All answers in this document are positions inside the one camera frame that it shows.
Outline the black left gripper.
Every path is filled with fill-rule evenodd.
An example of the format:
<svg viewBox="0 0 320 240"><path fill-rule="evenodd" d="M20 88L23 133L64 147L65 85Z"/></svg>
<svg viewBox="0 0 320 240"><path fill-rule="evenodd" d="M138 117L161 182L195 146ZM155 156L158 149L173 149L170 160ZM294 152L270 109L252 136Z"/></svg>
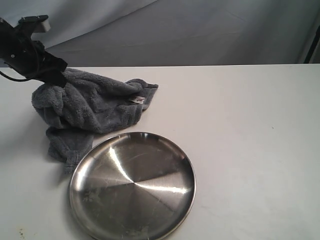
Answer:
<svg viewBox="0 0 320 240"><path fill-rule="evenodd" d="M44 53L41 62L37 46L42 45L31 39L36 23L48 19L48 17L22 17L13 27L1 18L0 58L26 78L34 78L40 73L41 82L64 88L67 79L63 72L68 63L48 52Z"/></svg>

